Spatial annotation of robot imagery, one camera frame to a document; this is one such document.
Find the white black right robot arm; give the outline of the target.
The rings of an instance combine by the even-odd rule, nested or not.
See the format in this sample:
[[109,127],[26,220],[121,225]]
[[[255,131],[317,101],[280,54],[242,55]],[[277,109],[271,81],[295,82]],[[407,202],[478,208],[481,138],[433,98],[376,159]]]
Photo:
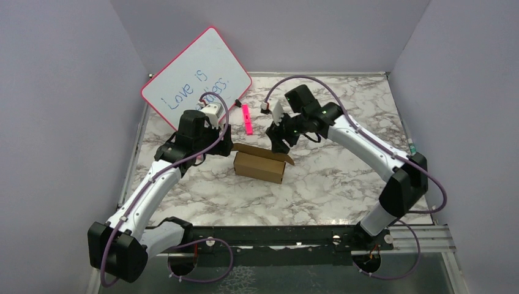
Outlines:
[[390,146],[362,128],[339,104],[320,105],[306,85],[285,93],[295,116],[285,113],[279,100],[261,104],[261,112],[272,116],[266,134],[272,152],[288,154],[301,135],[314,133],[316,141],[328,139],[351,151],[369,165],[385,182],[377,204],[357,224],[353,233],[355,245],[368,249],[388,226],[409,213],[428,190],[426,158]]

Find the brown cardboard box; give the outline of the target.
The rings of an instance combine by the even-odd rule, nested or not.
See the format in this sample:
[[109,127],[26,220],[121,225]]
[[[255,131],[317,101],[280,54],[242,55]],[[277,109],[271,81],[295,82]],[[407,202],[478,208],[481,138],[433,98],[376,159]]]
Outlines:
[[233,166],[236,175],[281,184],[286,164],[295,165],[293,159],[283,153],[273,153],[269,149],[235,143],[236,152]]

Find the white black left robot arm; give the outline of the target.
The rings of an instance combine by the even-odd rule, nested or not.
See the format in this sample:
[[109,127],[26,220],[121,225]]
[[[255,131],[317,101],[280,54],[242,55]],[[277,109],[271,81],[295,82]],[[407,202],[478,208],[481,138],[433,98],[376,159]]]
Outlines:
[[147,225],[166,194],[182,179],[198,157],[229,156],[233,142],[228,122],[196,110],[186,110],[177,131],[159,146],[154,161],[130,198],[104,222],[94,222],[87,232],[89,260],[100,271],[103,287],[120,280],[136,281],[148,260],[174,247],[186,251],[192,245],[191,223],[175,217],[158,227]]

